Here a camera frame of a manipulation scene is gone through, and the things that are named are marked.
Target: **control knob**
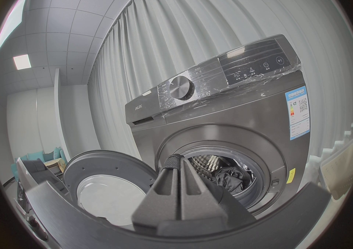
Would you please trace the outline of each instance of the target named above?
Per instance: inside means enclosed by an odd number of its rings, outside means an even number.
[[[179,75],[175,77],[169,86],[170,95],[179,100],[186,100],[192,96],[194,85],[187,77]]]

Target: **gray washing machine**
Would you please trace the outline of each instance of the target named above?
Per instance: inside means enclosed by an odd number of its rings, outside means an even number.
[[[157,172],[171,154],[211,179],[241,167],[233,196],[260,218],[294,196],[310,141],[300,60],[284,35],[258,40],[183,71],[125,106],[142,160]]]

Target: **ceiling light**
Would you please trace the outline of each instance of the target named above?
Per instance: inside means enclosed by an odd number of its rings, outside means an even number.
[[[15,61],[15,64],[16,64],[16,67],[18,70],[27,69],[27,68],[32,67],[31,63],[29,62],[29,58],[28,58],[27,54],[14,57],[13,60]]]
[[[17,0],[0,32],[0,47],[13,30],[22,22],[22,12],[26,0]]]

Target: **teal sofa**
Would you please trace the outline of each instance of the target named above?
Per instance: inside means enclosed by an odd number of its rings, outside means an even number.
[[[54,159],[59,159],[63,158],[65,161],[65,164],[67,165],[67,160],[64,155],[64,151],[62,150],[61,147],[56,147],[53,152],[44,154],[43,151],[35,152],[35,153],[28,153],[27,155],[24,155],[21,157],[21,160],[37,160],[40,159],[43,163],[44,162],[49,162]],[[17,171],[17,166],[16,166],[16,161],[18,158],[15,159],[15,163],[11,165],[11,171],[13,173],[13,176],[15,177],[16,181],[18,181],[18,171]]]

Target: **energy label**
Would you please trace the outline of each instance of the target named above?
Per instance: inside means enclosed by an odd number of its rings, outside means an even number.
[[[310,132],[310,112],[306,87],[286,92],[290,140]]]

